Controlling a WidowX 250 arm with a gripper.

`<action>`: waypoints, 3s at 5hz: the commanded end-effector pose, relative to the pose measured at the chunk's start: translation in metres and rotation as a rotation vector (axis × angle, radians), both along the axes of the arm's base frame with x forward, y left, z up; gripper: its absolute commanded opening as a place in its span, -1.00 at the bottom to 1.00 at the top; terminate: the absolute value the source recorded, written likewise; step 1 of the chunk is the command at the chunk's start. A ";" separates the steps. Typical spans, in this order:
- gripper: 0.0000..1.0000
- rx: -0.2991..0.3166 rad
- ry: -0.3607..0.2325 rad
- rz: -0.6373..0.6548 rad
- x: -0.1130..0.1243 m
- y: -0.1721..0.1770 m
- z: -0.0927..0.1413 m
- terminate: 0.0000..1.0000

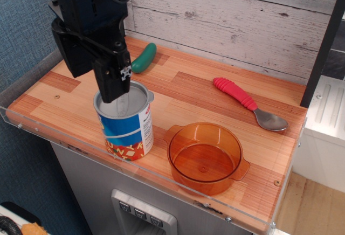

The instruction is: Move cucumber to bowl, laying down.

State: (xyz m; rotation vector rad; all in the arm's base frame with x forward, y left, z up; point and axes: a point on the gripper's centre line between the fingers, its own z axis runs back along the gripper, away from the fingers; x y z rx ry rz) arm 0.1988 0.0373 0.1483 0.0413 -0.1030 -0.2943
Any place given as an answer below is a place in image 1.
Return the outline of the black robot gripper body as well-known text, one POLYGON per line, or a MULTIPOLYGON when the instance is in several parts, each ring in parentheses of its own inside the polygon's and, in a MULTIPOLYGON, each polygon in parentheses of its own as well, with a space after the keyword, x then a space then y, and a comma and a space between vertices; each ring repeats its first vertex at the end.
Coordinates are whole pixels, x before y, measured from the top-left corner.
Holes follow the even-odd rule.
POLYGON ((54 39, 74 77, 93 70, 99 58, 112 59, 127 49, 122 21, 128 0, 53 0, 57 17, 52 23, 54 39))

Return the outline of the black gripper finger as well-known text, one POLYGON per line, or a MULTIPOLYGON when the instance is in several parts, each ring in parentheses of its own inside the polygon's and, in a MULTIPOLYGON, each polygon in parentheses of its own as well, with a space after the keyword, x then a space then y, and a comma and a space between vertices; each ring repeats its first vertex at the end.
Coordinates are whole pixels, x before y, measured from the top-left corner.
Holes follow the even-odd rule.
POLYGON ((123 92, 129 92, 130 79, 132 76, 132 63, 130 54, 127 49, 116 55, 117 67, 115 68, 116 83, 121 87, 123 92))
POLYGON ((104 103, 111 103, 124 95, 121 74, 112 59, 96 59, 93 70, 104 103))

